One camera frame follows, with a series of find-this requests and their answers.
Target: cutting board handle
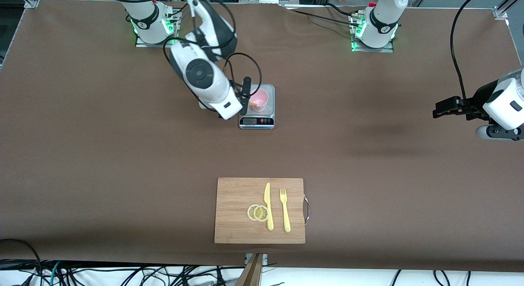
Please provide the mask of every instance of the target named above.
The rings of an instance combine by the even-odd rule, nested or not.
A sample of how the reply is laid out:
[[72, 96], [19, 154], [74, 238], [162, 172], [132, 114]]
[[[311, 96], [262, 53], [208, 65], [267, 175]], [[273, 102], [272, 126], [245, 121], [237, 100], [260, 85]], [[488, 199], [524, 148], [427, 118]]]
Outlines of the cutting board handle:
[[307, 215], [304, 218], [304, 225], [305, 225], [305, 224], [307, 224], [307, 220], [309, 219], [309, 201], [305, 197], [305, 194], [304, 194], [304, 202], [305, 202], [305, 205], [306, 205], [306, 212], [307, 212]]

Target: yellow plastic knife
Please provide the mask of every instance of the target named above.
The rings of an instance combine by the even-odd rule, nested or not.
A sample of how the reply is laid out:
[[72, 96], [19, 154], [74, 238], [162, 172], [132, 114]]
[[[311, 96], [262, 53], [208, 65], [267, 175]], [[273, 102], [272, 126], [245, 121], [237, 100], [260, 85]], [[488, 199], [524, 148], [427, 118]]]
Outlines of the yellow plastic knife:
[[266, 190], [264, 191], [264, 202], [267, 205], [267, 229], [273, 230], [273, 215], [271, 215], [271, 197], [269, 196], [269, 183], [266, 185]]

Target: white floor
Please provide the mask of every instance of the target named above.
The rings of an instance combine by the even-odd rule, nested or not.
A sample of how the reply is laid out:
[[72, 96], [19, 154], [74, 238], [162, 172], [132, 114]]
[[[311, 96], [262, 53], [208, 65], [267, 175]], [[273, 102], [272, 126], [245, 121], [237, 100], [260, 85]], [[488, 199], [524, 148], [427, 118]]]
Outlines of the white floor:
[[[195, 272], [214, 269], [214, 267], [200, 267]], [[181, 268], [168, 268], [169, 273], [179, 273]], [[225, 280], [238, 278], [242, 270], [224, 270], [222, 275]], [[131, 273], [130, 272], [90, 272], [83, 271], [75, 275], [77, 279], [86, 286], [119, 286]], [[307, 268], [265, 268], [262, 274], [261, 286], [390, 286], [395, 275], [395, 270], [357, 270], [357, 269], [307, 269]], [[466, 272], [446, 271], [451, 286], [465, 286]], [[22, 284], [29, 276], [28, 273], [19, 271], [0, 271], [0, 286], [14, 286]], [[129, 286], [138, 286], [142, 280], [142, 274], [138, 274], [129, 283]], [[202, 285], [213, 278], [194, 278], [189, 280], [191, 286]], [[31, 286], [39, 285], [39, 280], [34, 279]], [[144, 286], [163, 286], [158, 279], [149, 279]], [[395, 286], [420, 285], [438, 286], [434, 280], [432, 271], [427, 270], [403, 270]], [[473, 272], [470, 286], [522, 286], [524, 285], [524, 273], [501, 273], [501, 272]]]

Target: lemon slice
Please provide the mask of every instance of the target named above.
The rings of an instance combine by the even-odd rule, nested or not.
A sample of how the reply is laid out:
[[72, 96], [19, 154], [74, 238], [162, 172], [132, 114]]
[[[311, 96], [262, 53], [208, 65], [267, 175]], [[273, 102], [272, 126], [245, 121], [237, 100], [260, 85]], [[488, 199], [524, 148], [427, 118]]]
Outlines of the lemon slice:
[[258, 221], [266, 221], [267, 219], [267, 207], [259, 205], [255, 208], [254, 211], [255, 219]]
[[247, 217], [249, 217], [250, 220], [254, 220], [254, 221], [257, 220], [255, 218], [255, 208], [257, 207], [258, 207], [258, 204], [253, 204], [249, 206], [249, 208], [247, 208]]

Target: digital kitchen scale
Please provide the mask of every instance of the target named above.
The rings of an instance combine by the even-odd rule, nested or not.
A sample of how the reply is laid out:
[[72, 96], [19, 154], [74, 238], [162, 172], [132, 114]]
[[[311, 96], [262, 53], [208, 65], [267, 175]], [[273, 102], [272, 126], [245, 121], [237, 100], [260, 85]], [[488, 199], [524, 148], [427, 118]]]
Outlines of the digital kitchen scale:
[[[254, 92], [258, 84], [251, 85], [251, 92]], [[273, 129], [275, 127], [275, 87], [271, 84], [262, 84], [263, 89], [268, 94], [266, 108], [262, 112], [255, 112], [251, 107], [247, 108], [244, 116], [238, 116], [238, 126], [241, 129]]]

